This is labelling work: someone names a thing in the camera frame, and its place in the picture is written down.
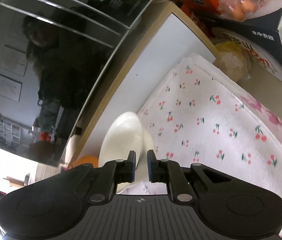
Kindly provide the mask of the dark printed carton box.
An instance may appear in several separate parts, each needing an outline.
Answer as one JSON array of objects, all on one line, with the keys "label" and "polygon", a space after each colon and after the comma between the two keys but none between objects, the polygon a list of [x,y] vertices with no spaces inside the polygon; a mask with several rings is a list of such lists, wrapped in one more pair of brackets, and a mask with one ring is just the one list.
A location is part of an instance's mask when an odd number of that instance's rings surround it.
[{"label": "dark printed carton box", "polygon": [[202,17],[215,37],[237,43],[251,59],[282,81],[282,0],[270,0],[244,22]]}]

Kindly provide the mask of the cherry print tablecloth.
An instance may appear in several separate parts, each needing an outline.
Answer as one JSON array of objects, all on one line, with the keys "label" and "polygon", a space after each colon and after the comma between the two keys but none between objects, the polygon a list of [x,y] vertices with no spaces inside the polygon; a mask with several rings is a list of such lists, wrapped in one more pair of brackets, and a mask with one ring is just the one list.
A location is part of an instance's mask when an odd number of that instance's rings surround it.
[{"label": "cherry print tablecloth", "polygon": [[191,54],[172,67],[138,117],[158,159],[202,163],[282,198],[282,144],[240,95],[250,94]]}]

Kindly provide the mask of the floral pink cloth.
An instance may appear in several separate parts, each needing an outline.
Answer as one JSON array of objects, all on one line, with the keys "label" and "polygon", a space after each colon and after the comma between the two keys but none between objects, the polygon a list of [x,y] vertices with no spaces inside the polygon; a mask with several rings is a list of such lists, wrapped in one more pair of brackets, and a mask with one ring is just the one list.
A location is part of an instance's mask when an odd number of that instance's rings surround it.
[{"label": "floral pink cloth", "polygon": [[282,120],[251,95],[240,95],[239,98],[268,127],[272,134],[282,144]]}]

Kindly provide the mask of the small cream bowl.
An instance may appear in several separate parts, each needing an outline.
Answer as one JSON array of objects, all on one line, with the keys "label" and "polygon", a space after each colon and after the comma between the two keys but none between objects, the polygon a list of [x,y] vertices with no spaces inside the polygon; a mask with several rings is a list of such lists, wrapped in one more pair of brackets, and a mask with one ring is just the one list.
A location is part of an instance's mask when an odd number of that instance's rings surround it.
[{"label": "small cream bowl", "polygon": [[131,187],[140,182],[139,168],[142,160],[142,125],[136,113],[125,112],[111,124],[101,145],[98,166],[112,160],[126,160],[129,152],[136,153],[136,178],[132,183],[120,183],[118,194],[131,193]]}]

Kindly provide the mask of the large cream bowl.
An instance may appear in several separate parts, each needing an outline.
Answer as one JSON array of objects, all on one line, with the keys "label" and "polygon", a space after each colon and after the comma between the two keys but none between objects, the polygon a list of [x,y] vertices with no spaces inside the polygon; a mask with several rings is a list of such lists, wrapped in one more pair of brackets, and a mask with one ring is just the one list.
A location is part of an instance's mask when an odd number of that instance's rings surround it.
[{"label": "large cream bowl", "polygon": [[147,166],[147,152],[154,150],[154,141],[150,133],[143,127],[142,128],[142,151],[138,164],[136,166],[135,182],[148,181],[148,166]]}]

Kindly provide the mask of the large orange on table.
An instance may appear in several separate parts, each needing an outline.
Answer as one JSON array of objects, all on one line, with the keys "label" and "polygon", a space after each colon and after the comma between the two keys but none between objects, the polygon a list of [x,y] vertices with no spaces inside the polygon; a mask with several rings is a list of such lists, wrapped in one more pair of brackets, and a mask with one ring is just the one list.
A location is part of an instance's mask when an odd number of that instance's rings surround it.
[{"label": "large orange on table", "polygon": [[98,158],[95,156],[91,156],[91,155],[85,155],[79,159],[77,159],[76,161],[74,161],[74,163],[72,164],[72,167],[77,167],[83,164],[92,164],[93,168],[97,168],[98,167]]}]

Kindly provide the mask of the black microwave oven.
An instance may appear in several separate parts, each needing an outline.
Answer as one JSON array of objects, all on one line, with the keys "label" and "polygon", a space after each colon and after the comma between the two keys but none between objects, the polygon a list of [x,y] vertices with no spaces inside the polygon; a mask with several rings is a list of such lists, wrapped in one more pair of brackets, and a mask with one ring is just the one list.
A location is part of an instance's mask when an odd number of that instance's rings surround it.
[{"label": "black microwave oven", "polygon": [[0,150],[56,166],[153,0],[0,0]]}]

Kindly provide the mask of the white wooden-edged board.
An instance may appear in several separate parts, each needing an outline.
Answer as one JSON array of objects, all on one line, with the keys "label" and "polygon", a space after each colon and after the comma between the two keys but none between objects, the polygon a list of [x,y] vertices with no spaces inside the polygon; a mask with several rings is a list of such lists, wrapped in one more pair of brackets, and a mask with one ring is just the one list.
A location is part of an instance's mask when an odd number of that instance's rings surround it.
[{"label": "white wooden-edged board", "polygon": [[125,38],[82,109],[82,128],[67,145],[68,165],[81,154],[97,155],[112,122],[137,113],[170,69],[197,53],[210,63],[218,51],[197,25],[172,2],[153,3]]}]

